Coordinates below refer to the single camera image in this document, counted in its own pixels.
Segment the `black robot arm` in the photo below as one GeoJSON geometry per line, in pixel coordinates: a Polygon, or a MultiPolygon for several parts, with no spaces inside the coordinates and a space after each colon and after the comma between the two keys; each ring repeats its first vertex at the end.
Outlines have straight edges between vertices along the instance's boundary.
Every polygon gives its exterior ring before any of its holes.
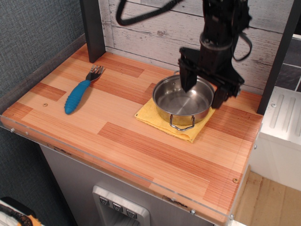
{"type": "Polygon", "coordinates": [[[205,0],[203,15],[200,49],[180,48],[180,81],[185,92],[196,85],[198,77],[214,84],[212,108],[218,109],[229,97],[236,97],[245,82],[232,60],[239,38],[252,46],[243,32],[252,18],[246,0],[205,0]]]}

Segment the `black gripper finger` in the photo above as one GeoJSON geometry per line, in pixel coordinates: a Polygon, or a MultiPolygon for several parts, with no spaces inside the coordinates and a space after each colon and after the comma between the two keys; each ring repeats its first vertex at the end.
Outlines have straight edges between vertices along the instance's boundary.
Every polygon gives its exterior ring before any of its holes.
{"type": "Polygon", "coordinates": [[[223,102],[225,102],[228,99],[228,87],[226,86],[220,86],[217,88],[217,90],[214,93],[214,98],[212,101],[212,108],[218,109],[221,107],[223,102]]]}
{"type": "Polygon", "coordinates": [[[180,81],[184,92],[188,92],[196,85],[197,74],[185,66],[180,66],[180,81]]]}

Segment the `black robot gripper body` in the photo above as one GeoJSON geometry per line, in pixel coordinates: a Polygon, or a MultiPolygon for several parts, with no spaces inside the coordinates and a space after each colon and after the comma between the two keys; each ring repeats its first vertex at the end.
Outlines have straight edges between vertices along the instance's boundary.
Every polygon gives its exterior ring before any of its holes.
{"type": "Polygon", "coordinates": [[[228,87],[228,96],[237,96],[244,79],[232,65],[231,45],[217,47],[201,43],[200,49],[181,47],[179,67],[185,66],[217,87],[228,87]]]}

